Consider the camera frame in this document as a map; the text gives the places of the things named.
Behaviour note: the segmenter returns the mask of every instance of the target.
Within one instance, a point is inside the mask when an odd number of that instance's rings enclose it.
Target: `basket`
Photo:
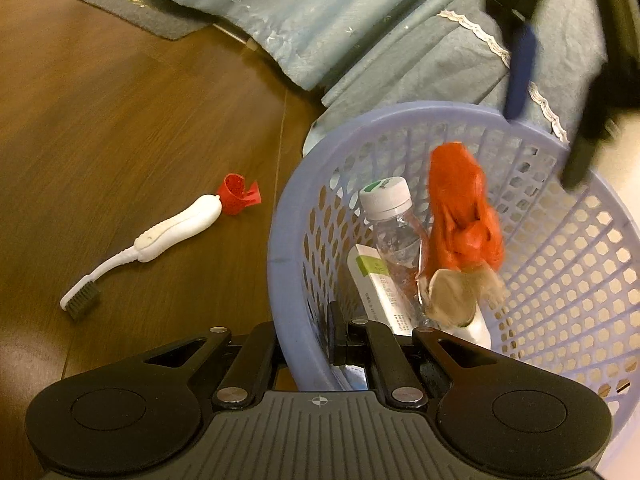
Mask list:
[[[500,273],[509,297],[484,312],[492,349],[596,391],[616,436],[640,396],[638,229],[597,174],[574,194],[561,188],[566,147],[558,140],[475,105],[417,102],[364,114],[330,133],[294,172],[271,227],[268,282],[298,387],[352,387],[349,373],[327,361],[326,316],[333,300],[346,319],[359,315],[344,286],[349,249],[372,244],[358,190],[401,175],[416,215],[430,224],[430,153],[451,141],[482,165],[504,234]]]

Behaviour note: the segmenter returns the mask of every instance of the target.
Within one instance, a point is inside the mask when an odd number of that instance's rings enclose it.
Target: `ribbed gray panel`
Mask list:
[[[66,477],[48,473],[44,480]],[[373,392],[267,392],[215,416],[187,453],[140,480],[495,480],[451,455],[421,415]],[[595,480],[582,473],[575,480]]]

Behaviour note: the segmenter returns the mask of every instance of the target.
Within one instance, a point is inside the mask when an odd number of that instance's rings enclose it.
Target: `red cap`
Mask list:
[[[235,173],[229,173],[225,177],[216,194],[220,196],[222,212],[225,215],[237,215],[245,207],[262,201],[258,183],[251,184],[245,192],[244,176]]]

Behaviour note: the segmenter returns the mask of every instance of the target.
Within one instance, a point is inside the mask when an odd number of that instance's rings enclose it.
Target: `white lace trim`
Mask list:
[[[442,10],[438,16],[442,16],[443,18],[447,18],[452,22],[458,22],[462,27],[468,28],[472,33],[474,33],[480,40],[484,41],[491,52],[497,54],[502,59],[505,67],[509,67],[511,64],[511,54],[509,51],[500,44],[495,41],[495,38],[490,34],[487,34],[482,27],[477,23],[469,21],[464,14],[457,14],[453,12],[453,10]],[[562,142],[568,142],[566,136],[566,130],[560,124],[560,118],[553,112],[551,107],[549,106],[549,101],[547,101],[540,92],[538,91],[538,87],[533,81],[529,82],[529,95],[533,102],[535,102],[540,109],[542,110],[542,114],[546,118],[549,123],[551,123],[551,128],[556,135],[556,137]]]

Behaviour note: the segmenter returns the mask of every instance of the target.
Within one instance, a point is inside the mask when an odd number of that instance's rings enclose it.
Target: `white box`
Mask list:
[[[391,279],[378,250],[354,245],[347,266],[367,317],[386,324],[394,334],[411,335],[414,324],[407,315],[408,300]]]

